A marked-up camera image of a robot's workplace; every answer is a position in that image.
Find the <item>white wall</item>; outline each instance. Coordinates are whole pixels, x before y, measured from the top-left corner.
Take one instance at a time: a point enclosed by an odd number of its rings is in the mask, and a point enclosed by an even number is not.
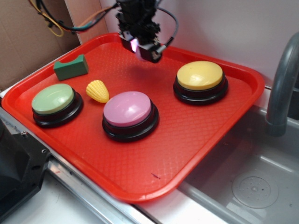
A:
[[[100,0],[103,8],[115,0]],[[245,65],[259,71],[271,85],[282,52],[299,31],[299,0],[163,0],[179,20],[173,46]],[[109,32],[118,32],[116,11],[106,16]],[[158,12],[160,41],[174,22]]]

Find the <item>toy corn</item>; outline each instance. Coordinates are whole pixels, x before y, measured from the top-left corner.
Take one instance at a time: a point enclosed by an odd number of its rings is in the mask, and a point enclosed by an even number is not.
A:
[[[94,80],[88,84],[86,93],[100,103],[106,103],[109,100],[109,92],[104,83],[100,80]]]

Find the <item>purple light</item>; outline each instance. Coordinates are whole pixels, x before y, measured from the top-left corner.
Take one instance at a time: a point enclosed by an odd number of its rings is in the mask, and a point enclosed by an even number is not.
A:
[[[138,40],[135,38],[135,39],[133,39],[133,40],[131,40],[131,48],[132,48],[132,50],[134,51],[134,52],[136,52],[136,49],[137,49],[137,47],[138,47]]]

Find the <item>pink button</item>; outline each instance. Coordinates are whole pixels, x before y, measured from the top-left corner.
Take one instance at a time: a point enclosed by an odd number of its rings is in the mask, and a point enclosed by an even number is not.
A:
[[[129,127],[150,114],[150,98],[142,92],[123,92],[111,98],[104,107],[107,122],[117,127]]]

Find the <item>black button base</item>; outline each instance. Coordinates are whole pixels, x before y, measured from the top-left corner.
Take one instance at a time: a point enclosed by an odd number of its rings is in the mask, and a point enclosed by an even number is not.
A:
[[[114,141],[132,142],[143,139],[152,133],[159,123],[159,111],[157,107],[151,103],[151,111],[142,122],[129,126],[117,127],[109,124],[103,115],[103,129],[106,135]]]
[[[40,127],[58,127],[73,120],[83,108],[83,100],[79,93],[74,91],[73,100],[62,110],[52,114],[38,114],[33,109],[33,119]]]
[[[175,96],[182,102],[191,105],[208,105],[222,99],[228,91],[228,80],[223,74],[221,82],[207,90],[189,90],[178,83],[178,78],[173,84]]]

